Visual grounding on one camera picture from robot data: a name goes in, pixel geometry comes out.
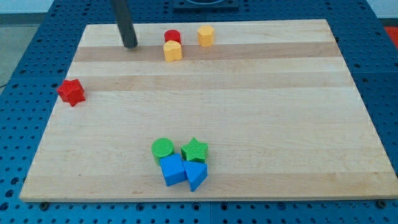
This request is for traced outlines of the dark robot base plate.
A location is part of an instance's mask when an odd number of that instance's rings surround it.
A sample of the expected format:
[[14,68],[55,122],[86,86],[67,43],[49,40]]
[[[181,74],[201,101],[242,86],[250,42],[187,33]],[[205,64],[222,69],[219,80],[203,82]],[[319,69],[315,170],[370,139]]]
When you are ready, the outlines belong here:
[[239,9],[239,0],[173,0],[174,11]]

